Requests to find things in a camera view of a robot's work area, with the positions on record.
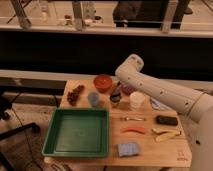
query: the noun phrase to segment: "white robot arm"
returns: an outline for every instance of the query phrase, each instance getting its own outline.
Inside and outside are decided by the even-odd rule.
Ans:
[[[143,60],[130,55],[115,71],[120,82],[156,98],[199,123],[191,171],[213,171],[213,96],[140,73]]]

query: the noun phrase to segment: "wooden tabletop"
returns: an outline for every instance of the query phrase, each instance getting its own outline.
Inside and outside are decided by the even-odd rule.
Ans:
[[[87,95],[91,91],[96,91],[93,80],[71,80],[68,81],[61,101],[61,108],[71,108],[67,101],[67,94],[78,85],[84,85],[85,90],[80,94],[75,107],[88,108],[90,104]],[[100,93],[99,107],[109,109],[110,113],[110,147],[107,158],[98,159],[76,159],[63,157],[45,157],[46,163],[66,163],[84,165],[111,165],[111,166],[156,166],[156,167],[190,167],[191,150],[189,148],[184,130],[177,113],[174,110],[153,110],[150,98],[146,100],[139,110],[131,110],[129,96],[122,94],[122,99],[117,108],[112,108],[109,101],[109,94],[112,91]],[[155,123],[156,115],[176,116],[179,120],[178,126],[162,126]],[[145,117],[147,121],[122,121],[121,117]],[[121,133],[120,130],[127,126],[142,126],[147,129],[146,134],[135,132]],[[171,128],[181,130],[182,134],[172,139],[156,142],[157,136],[152,132],[152,128]],[[117,144],[135,141],[140,145],[140,155],[132,157],[118,156]]]

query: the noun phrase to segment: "white container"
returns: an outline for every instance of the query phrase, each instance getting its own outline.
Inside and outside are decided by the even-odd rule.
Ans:
[[[143,95],[143,93],[135,91],[130,94],[130,107],[132,109],[139,109],[144,101],[145,96]]]

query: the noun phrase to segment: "orange carrot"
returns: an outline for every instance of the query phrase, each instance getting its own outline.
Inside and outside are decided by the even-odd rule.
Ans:
[[[145,134],[146,133],[146,129],[144,127],[136,127],[136,126],[129,126],[129,127],[126,127],[126,128],[122,128],[121,129],[121,132],[124,133],[124,132],[137,132],[137,133],[140,133],[140,134]]]

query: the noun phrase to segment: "green plastic tray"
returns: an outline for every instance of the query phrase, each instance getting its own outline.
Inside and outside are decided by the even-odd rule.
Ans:
[[[108,146],[108,110],[58,108],[50,121],[42,154],[52,157],[106,157]]]

